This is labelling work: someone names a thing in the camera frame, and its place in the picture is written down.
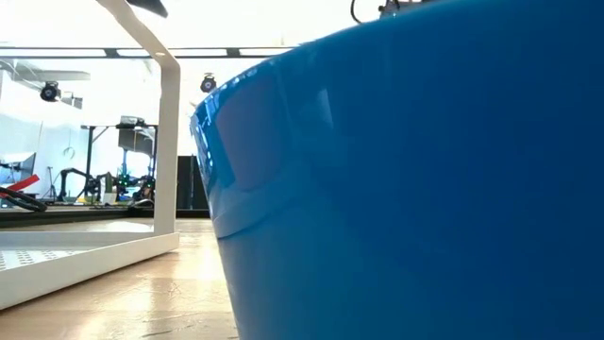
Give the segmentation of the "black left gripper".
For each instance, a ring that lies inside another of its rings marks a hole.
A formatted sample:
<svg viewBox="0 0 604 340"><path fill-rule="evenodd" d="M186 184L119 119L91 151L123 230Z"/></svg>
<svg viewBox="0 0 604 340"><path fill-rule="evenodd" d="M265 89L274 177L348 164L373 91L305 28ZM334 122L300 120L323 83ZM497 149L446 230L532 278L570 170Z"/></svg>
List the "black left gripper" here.
<svg viewBox="0 0 604 340"><path fill-rule="evenodd" d="M403 12L418 8L425 3L424 0L386 0L378 7L379 18L395 17Z"/></svg>

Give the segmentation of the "blue plastic mini bowl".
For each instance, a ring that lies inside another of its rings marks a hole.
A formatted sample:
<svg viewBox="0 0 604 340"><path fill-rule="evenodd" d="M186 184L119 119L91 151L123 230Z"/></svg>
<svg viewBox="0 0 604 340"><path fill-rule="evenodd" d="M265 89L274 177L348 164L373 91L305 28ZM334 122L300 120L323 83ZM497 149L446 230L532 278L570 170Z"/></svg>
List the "blue plastic mini bowl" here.
<svg viewBox="0 0 604 340"><path fill-rule="evenodd" d="M191 128L240 340L604 340L604 0L436 0Z"/></svg>

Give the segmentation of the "white perforated metal tray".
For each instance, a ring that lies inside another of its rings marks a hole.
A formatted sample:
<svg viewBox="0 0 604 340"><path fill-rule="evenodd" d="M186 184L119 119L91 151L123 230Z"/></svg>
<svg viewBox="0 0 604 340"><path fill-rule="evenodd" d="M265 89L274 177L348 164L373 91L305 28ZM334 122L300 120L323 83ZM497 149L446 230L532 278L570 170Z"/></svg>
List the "white perforated metal tray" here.
<svg viewBox="0 0 604 340"><path fill-rule="evenodd" d="M126 0L95 0L159 64L159 139L153 229L114 231L0 231L0 247L81 246L82 252L0 270L0 311L54 293L178 247L176 167L181 69L159 38L139 20Z"/></svg>

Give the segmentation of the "black cabinet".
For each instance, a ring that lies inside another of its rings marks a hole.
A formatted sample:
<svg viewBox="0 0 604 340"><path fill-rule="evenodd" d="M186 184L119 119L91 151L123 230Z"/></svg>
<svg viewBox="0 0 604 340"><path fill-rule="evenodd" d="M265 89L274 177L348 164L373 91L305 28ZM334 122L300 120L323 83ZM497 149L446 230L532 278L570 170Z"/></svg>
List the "black cabinet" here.
<svg viewBox="0 0 604 340"><path fill-rule="evenodd" d="M178 157L176 182L176 207L179 210L207 210L209 208L195 156Z"/></svg>

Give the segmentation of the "background monitor screen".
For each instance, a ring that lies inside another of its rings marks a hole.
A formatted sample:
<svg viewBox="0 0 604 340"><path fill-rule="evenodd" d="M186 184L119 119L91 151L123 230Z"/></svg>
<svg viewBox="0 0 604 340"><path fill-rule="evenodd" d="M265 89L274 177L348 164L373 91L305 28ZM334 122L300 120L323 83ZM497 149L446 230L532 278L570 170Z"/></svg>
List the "background monitor screen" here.
<svg viewBox="0 0 604 340"><path fill-rule="evenodd" d="M153 127L121 128L118 146L126 151L143 153L152 157L155 152L156 130Z"/></svg>

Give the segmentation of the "thin black tripod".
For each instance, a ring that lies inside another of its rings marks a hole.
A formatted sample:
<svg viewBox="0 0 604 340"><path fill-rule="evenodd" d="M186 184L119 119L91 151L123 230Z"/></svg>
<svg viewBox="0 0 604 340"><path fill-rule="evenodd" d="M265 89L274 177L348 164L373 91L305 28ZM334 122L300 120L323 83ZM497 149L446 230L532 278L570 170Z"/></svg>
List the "thin black tripod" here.
<svg viewBox="0 0 604 340"><path fill-rule="evenodd" d="M49 188L42 197L47 198L50 201L55 201L56 197L57 197L57 191L56 191L56 186L55 186L56 179L53 176L53 167L48 166L47 171L48 171L48 178L49 178Z"/></svg>

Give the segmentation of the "grey background monitor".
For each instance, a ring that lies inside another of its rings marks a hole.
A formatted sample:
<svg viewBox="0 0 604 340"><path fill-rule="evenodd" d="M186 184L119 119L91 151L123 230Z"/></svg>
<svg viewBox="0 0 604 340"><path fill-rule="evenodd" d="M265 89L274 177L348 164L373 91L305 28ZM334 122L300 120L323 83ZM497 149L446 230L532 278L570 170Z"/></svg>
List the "grey background monitor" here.
<svg viewBox="0 0 604 340"><path fill-rule="evenodd" d="M0 184L15 184L34 174L35 152L0 155Z"/></svg>

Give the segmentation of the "red strip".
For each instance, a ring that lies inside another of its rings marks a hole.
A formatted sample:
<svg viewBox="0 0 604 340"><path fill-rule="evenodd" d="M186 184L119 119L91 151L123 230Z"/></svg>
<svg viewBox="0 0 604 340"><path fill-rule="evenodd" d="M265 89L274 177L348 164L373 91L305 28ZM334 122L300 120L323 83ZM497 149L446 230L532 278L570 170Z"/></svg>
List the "red strip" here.
<svg viewBox="0 0 604 340"><path fill-rule="evenodd" d="M32 175L26 179L10 184L8 187L0 186L0 197L6 196L6 190L10 190L12 192L20 192L23 189L33 185L38 182L40 178L37 175Z"/></svg>

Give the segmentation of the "black ceiling rail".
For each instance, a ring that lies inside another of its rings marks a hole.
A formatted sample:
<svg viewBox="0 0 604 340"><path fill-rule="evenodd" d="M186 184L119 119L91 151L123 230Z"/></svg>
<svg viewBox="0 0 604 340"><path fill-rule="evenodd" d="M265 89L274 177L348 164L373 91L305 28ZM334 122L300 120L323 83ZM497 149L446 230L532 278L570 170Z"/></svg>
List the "black ceiling rail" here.
<svg viewBox="0 0 604 340"><path fill-rule="evenodd" d="M169 50L176 59L264 59L292 50L280 47L183 47ZM118 47L9 47L0 46L0 59L16 60L146 60L161 57L142 48Z"/></svg>

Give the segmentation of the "black background workstation frame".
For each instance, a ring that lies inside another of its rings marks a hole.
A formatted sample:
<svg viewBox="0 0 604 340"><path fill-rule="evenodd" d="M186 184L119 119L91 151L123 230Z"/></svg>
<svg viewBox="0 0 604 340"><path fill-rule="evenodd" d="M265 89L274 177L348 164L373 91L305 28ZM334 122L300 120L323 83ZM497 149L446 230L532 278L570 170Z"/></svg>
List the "black background workstation frame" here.
<svg viewBox="0 0 604 340"><path fill-rule="evenodd" d="M154 128L156 130L155 152L152 157L143 153L126 151L118 146L118 133L121 128ZM139 178L144 175L151 175L156 179L157 172L157 137L159 135L159 126L149 124L144 119L135 116L123 116L120 121L114 125L87 125L83 127L88 132L86 165L84 172L94 177L101 177L100 198L93 198L91 194L83 195L81 198L92 205L100 206L128 206L128 207L150 207L154 202L145 200L139 203L129 201L118 201L117 191L114 184L115 178L120 174L129 174L131 177ZM116 146L113 150L120 154L118 161L112 161L109 165L95 170L93 168L92 156L94 146L97 141L108 131L113 131L117 138Z"/></svg>

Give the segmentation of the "grey ceiling duct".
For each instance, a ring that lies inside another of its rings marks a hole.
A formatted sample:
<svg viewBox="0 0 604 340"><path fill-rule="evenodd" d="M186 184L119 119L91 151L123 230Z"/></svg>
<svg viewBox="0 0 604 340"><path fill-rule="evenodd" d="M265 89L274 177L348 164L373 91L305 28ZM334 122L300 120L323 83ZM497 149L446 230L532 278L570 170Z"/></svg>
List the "grey ceiling duct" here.
<svg viewBox="0 0 604 340"><path fill-rule="evenodd" d="M84 71L45 70L28 61L17 59L0 59L0 71L6 72L12 81L37 92L39 96L46 81L57 81L60 85L61 82L90 81L92 78L90 73ZM61 99L58 102L78 110L83 109L82 96L75 95L73 91L63 91L60 86L59 88Z"/></svg>

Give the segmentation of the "black aluminium table frame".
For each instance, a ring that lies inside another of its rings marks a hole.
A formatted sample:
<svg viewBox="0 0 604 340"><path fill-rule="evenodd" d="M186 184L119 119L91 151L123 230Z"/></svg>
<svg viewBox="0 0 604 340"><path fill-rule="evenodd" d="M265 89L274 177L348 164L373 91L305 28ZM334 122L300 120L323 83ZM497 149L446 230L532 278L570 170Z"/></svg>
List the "black aluminium table frame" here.
<svg viewBox="0 0 604 340"><path fill-rule="evenodd" d="M24 228L39 225L90 222L128 218L152 218L151 208L110 208L110 209L51 209L46 212L0 210L0 229Z"/></svg>

